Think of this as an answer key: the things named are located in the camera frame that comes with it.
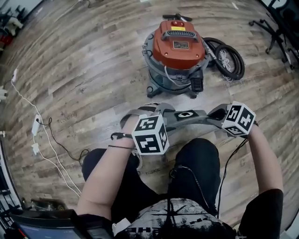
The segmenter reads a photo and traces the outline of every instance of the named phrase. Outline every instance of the vacuum hose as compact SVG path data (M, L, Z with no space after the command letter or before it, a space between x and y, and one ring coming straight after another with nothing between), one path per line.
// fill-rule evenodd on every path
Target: vacuum hose
M205 37L205 38L203 38L203 40L205 41L205 43L208 45L208 47L211 49L211 51L216 56L216 59L213 59L212 61L209 62L208 67L216 65L218 70L224 76L232 78L234 80L240 80L244 76L244 72L245 72L244 61L236 49L232 48L231 46L226 45L224 42L222 42L216 38ZM230 72L229 70L227 70L222 65L222 62L219 59L220 51L224 50L224 49L231 55L231 58L234 62L235 68L234 68L233 72Z

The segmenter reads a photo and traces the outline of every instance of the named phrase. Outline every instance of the white power cord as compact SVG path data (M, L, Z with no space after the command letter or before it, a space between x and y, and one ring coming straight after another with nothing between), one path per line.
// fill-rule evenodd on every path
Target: white power cord
M189 86L189 85L191 85L190 83L189 83L189 84L178 84L178 83L176 83L173 79L171 79L171 78L169 77L166 68L167 68L167 66L164 66L164 71L165 71L165 74L166 74L167 78L168 78L172 83L174 83L176 86L178 86L178 87L183 87L183 86Z
M58 157L58 154L57 154L56 150L55 150L55 149L53 148L53 146L52 146L52 143L51 143L51 141L50 141L50 137L49 137L49 135L48 135L48 132L47 132L47 130L46 130L46 128L45 128L45 125L43 124L43 118L42 118L41 114L39 113L37 107L36 107L34 104L32 104L29 100L27 100L25 97L23 97L23 96L20 94L20 92L16 89L16 87L15 87L14 84L13 84L13 79L11 80L11 85L13 86L13 88L15 89L15 91L19 94L19 96L22 97L22 99L26 100L29 104L31 104L31 105L36 109L37 114L41 117L42 126L43 126L43 129L45 130L45 132L46 132L46 134L47 134L47 137L48 137L48 140L49 140L49 144L50 144L52 150L54 151L54 153L55 153L55 155L56 155L56 158L57 158L57 160L58 160L60 166L64 169L64 171L65 171L66 174L68 175L70 181L74 184L75 188L81 193L80 189L79 189L79 188L76 186L76 184L73 182L73 180L71 179L69 173L66 171L65 167L61 164L61 162L60 162L60 160L59 160L59 157Z
M226 51L224 51L224 50L220 50L219 53L220 53L220 58L219 58L219 60L221 60L221 63L222 63L222 65L223 65L223 67L224 67L225 69L227 69L229 72L233 72L233 71L231 70L230 65L228 64L228 63L229 63L229 59L226 58ZM232 79L231 77L227 77L227 76L225 76L225 75L222 75L222 77L223 77L224 79L226 79L228 82L233 82L233 79Z
M78 197L80 197L80 195L79 195L73 188L71 188L70 185L67 183L67 181L66 181L66 179L65 179L65 177L64 177L64 175L63 175L63 173L62 173L61 170L59 169L59 167L58 167L54 162L52 162L50 159L45 158L45 157L43 156L43 154L41 153L41 151L39 150L39 148L38 148L38 151L39 151L39 153L41 154L41 156L42 156L43 159L48 160L49 162L51 162L51 163L53 163L53 164L55 165L55 167L56 167L56 168L58 169L58 171L60 172L62 178L64 179L65 184L68 186L68 188L69 188L70 190L74 191L74 193L76 193L76 194L78 195Z

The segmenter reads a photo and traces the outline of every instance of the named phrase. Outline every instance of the black cable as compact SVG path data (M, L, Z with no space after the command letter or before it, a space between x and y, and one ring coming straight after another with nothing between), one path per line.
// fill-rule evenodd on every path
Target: black cable
M167 189L167 215L166 215L166 220L163 224L163 226L161 227L160 229L160 232L159 234L157 235L157 239L161 239L164 237L164 235L168 235L170 236L171 235L171 227L172 227L172 222L171 222L171 217L172 219L174 220L174 215L173 215L173 204L171 202L171 197L170 197L170 185L171 185L171 182L172 182L172 172L173 172L174 169L172 169L170 172L169 172L169 183L168 183L168 189Z
M49 126L50 131L51 131L51 135L52 135L54 141L56 142L56 144L60 145L60 146L67 152L67 154L69 155L69 157L70 157L71 159L73 159L73 160L75 160L75 161L79 161L79 163L80 163L80 165L81 165L81 167L82 167L81 159L82 159L83 157L85 157L85 156L89 153L89 149L83 149L83 150L81 151L81 153L80 153L79 158L78 158L78 159L74 158L74 157L71 155L71 153L66 149L66 147L63 146L61 143L57 142L57 140L55 139L55 137L54 137L54 135L53 135L52 127L51 127L52 117L49 118L48 124L43 124L43 123L40 123L40 122L38 122L38 123L39 123L40 125Z
M125 149L131 149L131 150L136 149L136 148L128 148L128 147L122 147L122 146L115 146L115 145L108 145L108 147L113 147L113 148L125 148Z
M223 174L223 179L220 185L220 189L219 189L219 201L218 201L218 208L217 208L217 218L219 219L219 209L220 209L220 201L221 201L221 190L222 190L222 186L223 186L223 181L226 177L226 170L228 167L228 162L230 161L230 159L238 152L238 150L240 148L242 148L246 143L248 142L248 139L244 139L242 141L242 143L234 150L234 152L231 154L231 156L228 158L226 164L225 164L225 168L224 168L224 174Z
M90 0L79 0L79 2L88 2L88 6L87 6L87 8L92 8L92 7L90 7L90 5L91 5L91 2L90 2Z
M183 165L178 165L178 166L174 169L174 171L176 172L177 169L186 169L186 170L188 170L189 172L192 173L193 178L194 178L194 180L195 180L195 182L196 182L196 184L197 184L197 187L198 187L198 189L199 189L199 192L200 192L200 194L201 194L201 197L204 199L204 202L205 202L205 204L206 204L207 209L210 209L209 205L208 205L207 202L206 202L206 199L205 199L205 197L204 197L204 194L203 194L203 192L202 192L200 183L198 182L198 180L197 180L197 178L196 178L194 172L192 171L192 169L189 168L189 167L183 166Z

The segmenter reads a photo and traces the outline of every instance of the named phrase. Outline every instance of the vacuum label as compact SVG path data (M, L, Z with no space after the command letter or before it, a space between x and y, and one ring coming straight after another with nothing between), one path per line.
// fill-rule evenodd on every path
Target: vacuum label
M183 28L183 27L171 27L171 30L172 31L186 31L186 28Z
M173 48L175 49L189 49L188 42L173 42Z

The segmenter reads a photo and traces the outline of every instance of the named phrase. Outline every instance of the graphic t-shirt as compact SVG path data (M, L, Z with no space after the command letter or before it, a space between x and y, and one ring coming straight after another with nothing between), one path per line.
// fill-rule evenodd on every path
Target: graphic t-shirt
M137 219L116 239L155 238L245 238L278 239L282 217L283 193L272 189L252 200L243 215L239 232L208 214L198 203L182 198L171 199L171 226L165 226L167 200L162 200L139 212ZM99 238L113 238L111 223L103 217L81 215L84 221L103 225Z

